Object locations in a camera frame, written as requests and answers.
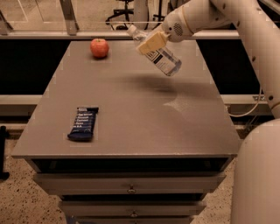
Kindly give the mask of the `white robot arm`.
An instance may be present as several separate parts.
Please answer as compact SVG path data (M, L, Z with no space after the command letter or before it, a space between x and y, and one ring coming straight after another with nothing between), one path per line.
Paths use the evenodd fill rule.
M234 167L230 224L280 224L280 30L257 0L189 0L148 34L146 54L229 22L236 29L273 119L243 139Z

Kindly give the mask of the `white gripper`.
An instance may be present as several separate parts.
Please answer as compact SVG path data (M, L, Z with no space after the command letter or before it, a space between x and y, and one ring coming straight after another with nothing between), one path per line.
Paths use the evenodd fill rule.
M171 42L181 42L193 35L185 15L185 7L181 6L170 12L162 23L162 30L152 33L136 48L141 54L154 52Z

